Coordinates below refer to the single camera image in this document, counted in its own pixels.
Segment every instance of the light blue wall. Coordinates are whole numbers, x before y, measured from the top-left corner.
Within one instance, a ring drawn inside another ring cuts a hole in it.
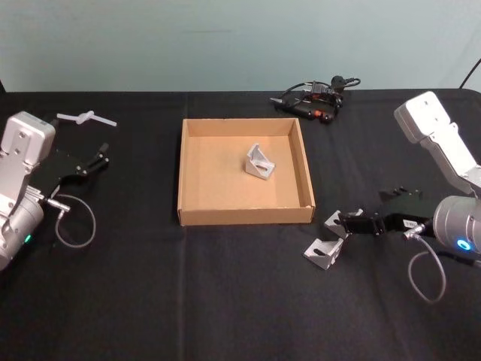
[[[7,91],[456,87],[480,57],[480,0],[0,0]]]

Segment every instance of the black table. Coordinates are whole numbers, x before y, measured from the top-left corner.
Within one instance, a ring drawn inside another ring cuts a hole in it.
[[[407,280],[421,248],[400,235],[352,237],[328,271],[302,253],[335,210],[374,209],[400,185],[458,194],[393,110],[421,90],[353,91],[330,126],[301,121],[316,197],[310,225],[179,226],[185,117],[282,117],[272,93],[6,93],[0,119],[93,109],[119,122],[62,125],[56,147],[89,156],[110,143],[110,168],[77,190],[94,209],[85,250],[53,243],[51,211],[0,275],[0,359],[481,359],[481,273],[444,260],[448,289],[426,305]],[[481,97],[436,94],[481,160]],[[434,295],[434,264],[415,276]]]

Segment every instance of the open box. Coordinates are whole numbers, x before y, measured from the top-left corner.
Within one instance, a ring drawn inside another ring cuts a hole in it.
[[[267,180],[244,171],[255,143],[276,164]],[[184,119],[180,224],[309,223],[315,207],[297,119]]]

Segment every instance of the gray cable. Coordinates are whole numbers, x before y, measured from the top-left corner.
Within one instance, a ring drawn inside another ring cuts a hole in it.
[[[424,299],[428,304],[433,305],[436,302],[439,302],[443,296],[444,293],[446,292],[446,273],[444,272],[443,264],[439,260],[439,257],[437,256],[436,252],[432,249],[432,247],[429,245],[428,242],[426,242],[420,235],[413,235],[413,237],[417,240],[420,241],[425,245],[425,247],[428,249],[427,251],[420,252],[416,254],[411,260],[409,261],[409,265],[407,267],[407,275],[409,277],[409,282],[411,283],[411,286],[413,286],[413,289],[417,292],[417,294]],[[437,264],[437,267],[439,268],[440,274],[441,274],[441,291],[439,292],[439,295],[435,299],[429,299],[428,297],[425,296],[424,293],[421,292],[421,290],[416,286],[416,283],[413,280],[413,264],[414,262],[421,256],[425,256],[426,254],[431,254],[434,258],[434,261]]]
[[[61,212],[59,217],[57,218],[57,221],[55,223],[55,234],[57,236],[57,238],[59,239],[59,241],[61,241],[65,246],[67,247],[70,247],[70,248],[83,248],[85,246],[88,246],[90,243],[92,243],[94,237],[95,237],[95,232],[97,230],[97,222],[95,221],[95,215],[91,209],[91,207],[85,203],[85,201],[83,201],[82,199],[80,198],[77,198],[77,197],[74,197],[74,196],[70,196],[69,194],[60,194],[60,193],[57,193],[56,194],[56,197],[63,197],[63,198],[69,198],[69,199],[74,199],[80,203],[82,203],[85,208],[87,208],[87,210],[89,211],[90,215],[92,216],[92,235],[90,236],[90,238],[82,243],[82,244],[72,244],[72,243],[68,243],[65,239],[62,238],[62,236],[60,235],[59,233],[59,224],[60,224],[60,220],[62,219],[62,216],[63,216],[63,213]]]

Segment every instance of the plug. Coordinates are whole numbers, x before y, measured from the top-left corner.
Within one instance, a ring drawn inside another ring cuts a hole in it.
[[[344,90],[346,84],[349,83],[346,79],[340,75],[336,75],[331,79],[331,86],[336,92],[341,93]]]
[[[335,92],[341,93],[345,87],[356,86],[360,83],[361,81],[356,77],[348,77],[347,79],[344,79],[340,75],[336,75],[331,79],[331,88],[334,89]]]
[[[331,95],[331,94],[334,94],[335,91],[331,89],[329,86],[313,81],[313,85],[310,88],[310,93],[315,95],[325,95],[325,94]]]

